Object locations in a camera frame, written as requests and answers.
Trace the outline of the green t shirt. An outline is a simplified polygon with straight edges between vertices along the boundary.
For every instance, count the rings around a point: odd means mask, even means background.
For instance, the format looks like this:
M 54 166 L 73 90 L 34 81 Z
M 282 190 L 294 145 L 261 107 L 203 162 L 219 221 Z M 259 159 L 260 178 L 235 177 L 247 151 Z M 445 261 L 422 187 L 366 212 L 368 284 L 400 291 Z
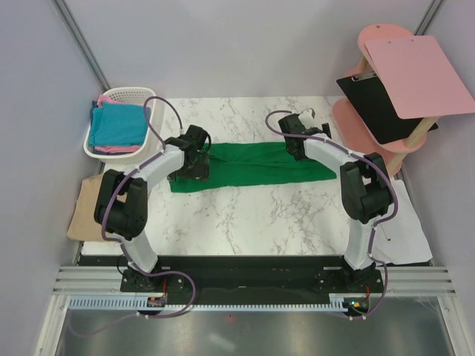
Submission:
M 296 161 L 284 142 L 217 143 L 209 151 L 209 178 L 169 182 L 173 193 L 223 187 L 283 185 L 333 180 L 336 173 L 311 159 Z

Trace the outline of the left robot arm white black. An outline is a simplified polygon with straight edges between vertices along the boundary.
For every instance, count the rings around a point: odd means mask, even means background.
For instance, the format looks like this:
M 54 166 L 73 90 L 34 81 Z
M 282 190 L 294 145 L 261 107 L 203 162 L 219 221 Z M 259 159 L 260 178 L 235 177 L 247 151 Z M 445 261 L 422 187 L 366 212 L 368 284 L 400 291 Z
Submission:
M 191 125 L 128 173 L 110 169 L 102 176 L 94 220 L 101 225 L 104 240 L 119 243 L 129 266 L 139 272 L 137 283 L 146 291 L 156 291 L 163 283 L 162 272 L 155 269 L 158 256 L 145 233 L 149 194 L 165 179 L 208 179 L 211 144 L 207 131 Z

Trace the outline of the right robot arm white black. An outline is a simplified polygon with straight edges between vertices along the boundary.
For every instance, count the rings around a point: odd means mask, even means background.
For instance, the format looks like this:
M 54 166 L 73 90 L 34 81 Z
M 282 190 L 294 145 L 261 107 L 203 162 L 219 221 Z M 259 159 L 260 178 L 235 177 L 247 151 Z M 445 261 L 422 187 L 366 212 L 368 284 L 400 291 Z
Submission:
M 288 113 L 278 126 L 291 156 L 319 162 L 339 178 L 342 205 L 350 217 L 344 252 L 349 268 L 339 280 L 345 290 L 358 291 L 367 282 L 364 269 L 378 262 L 372 253 L 376 227 L 397 215 L 399 201 L 381 155 L 352 151 L 331 138 L 329 125 L 306 128 L 302 116 Z

